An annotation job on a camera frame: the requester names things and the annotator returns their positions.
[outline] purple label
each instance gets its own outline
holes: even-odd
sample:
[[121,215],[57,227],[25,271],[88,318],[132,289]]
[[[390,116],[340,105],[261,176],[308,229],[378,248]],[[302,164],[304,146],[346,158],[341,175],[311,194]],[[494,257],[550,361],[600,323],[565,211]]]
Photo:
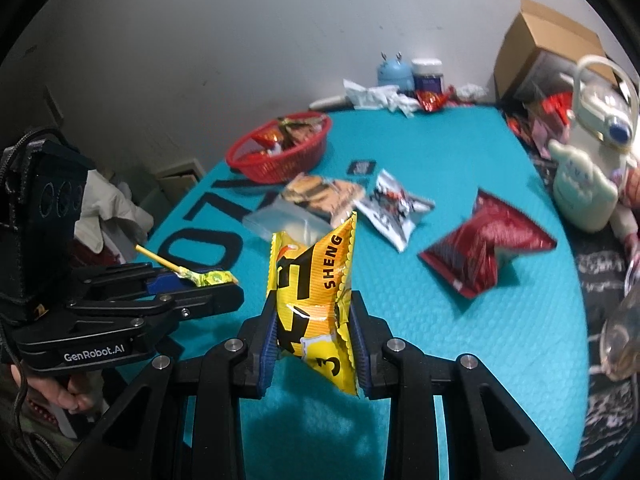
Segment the purple label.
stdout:
[[414,75],[415,91],[434,92],[442,94],[442,76]]

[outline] teal mat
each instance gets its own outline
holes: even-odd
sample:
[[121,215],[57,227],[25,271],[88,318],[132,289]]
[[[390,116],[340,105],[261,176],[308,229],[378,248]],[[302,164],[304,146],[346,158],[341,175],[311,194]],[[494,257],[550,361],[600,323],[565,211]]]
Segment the teal mat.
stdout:
[[[552,201],[498,112],[455,108],[409,120],[387,111],[359,111],[335,113],[332,118],[327,152],[315,173],[346,178],[352,160],[375,160],[369,189],[377,172],[385,168],[408,190],[436,202],[435,211],[414,231],[403,254],[360,216],[353,288],[362,292],[369,312],[384,317],[394,335],[426,353],[449,359],[463,352],[478,355],[567,465],[573,466],[588,394],[582,295]],[[236,313],[182,323],[174,337],[186,347],[185,358],[204,354],[210,346],[234,336],[245,318],[257,316],[262,309],[268,244],[211,205],[187,215],[211,192],[256,209],[264,188],[212,189],[216,180],[231,178],[238,176],[224,163],[217,165],[148,244],[155,251],[184,228],[225,230],[244,240],[231,270],[244,288],[246,301]],[[530,215],[558,239],[558,248],[516,260],[501,271],[494,290],[466,301],[416,254],[468,218],[479,186]],[[177,240],[171,253],[215,264],[223,250]],[[122,371],[131,378],[139,369],[130,366]],[[241,402],[247,478],[382,478],[388,412],[387,400],[347,396],[302,362],[281,360],[265,398]],[[441,413],[438,421],[441,430]],[[443,431],[439,441],[441,478],[446,478]]]

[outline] red plastic basket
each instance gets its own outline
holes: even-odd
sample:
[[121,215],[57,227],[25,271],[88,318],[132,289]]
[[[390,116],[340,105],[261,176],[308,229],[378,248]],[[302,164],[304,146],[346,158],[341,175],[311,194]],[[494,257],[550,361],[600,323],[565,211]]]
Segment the red plastic basket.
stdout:
[[332,120],[328,115],[319,112],[300,112],[287,116],[291,119],[308,119],[312,117],[324,117],[322,130],[309,138],[303,144],[299,144],[277,155],[265,155],[259,160],[242,160],[242,157],[251,152],[260,152],[262,148],[252,139],[252,136],[263,130],[278,126],[278,121],[273,120],[263,124],[254,131],[242,136],[226,152],[226,163],[230,168],[239,170],[250,180],[259,184],[278,184],[291,180],[303,171],[315,168],[326,150],[326,134],[332,126]]

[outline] blue bottle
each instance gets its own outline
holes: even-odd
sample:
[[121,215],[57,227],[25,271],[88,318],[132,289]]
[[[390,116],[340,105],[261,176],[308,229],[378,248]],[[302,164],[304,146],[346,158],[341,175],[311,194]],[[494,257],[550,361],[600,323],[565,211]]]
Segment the blue bottle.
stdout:
[[402,61],[402,54],[398,52],[395,59],[388,60],[384,52],[381,52],[382,64],[378,67],[378,86],[398,85],[402,94],[414,92],[414,74],[411,65]]

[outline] metal screw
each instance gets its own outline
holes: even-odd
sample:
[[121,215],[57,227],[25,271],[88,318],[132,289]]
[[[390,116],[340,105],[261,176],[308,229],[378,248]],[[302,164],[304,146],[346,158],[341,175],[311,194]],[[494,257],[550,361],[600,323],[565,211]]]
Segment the metal screw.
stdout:
[[237,352],[242,348],[243,344],[244,343],[242,341],[234,337],[225,341],[225,349],[229,350],[230,352]]
[[468,368],[469,370],[473,370],[478,366],[478,359],[475,355],[464,354],[460,358],[460,364],[463,365],[463,367]]
[[401,352],[406,347],[406,343],[397,337],[386,342],[386,346],[393,352]]
[[151,365],[156,370],[162,370],[164,368],[167,368],[169,364],[171,364],[171,359],[166,355],[156,356],[154,357],[154,360],[151,361]]

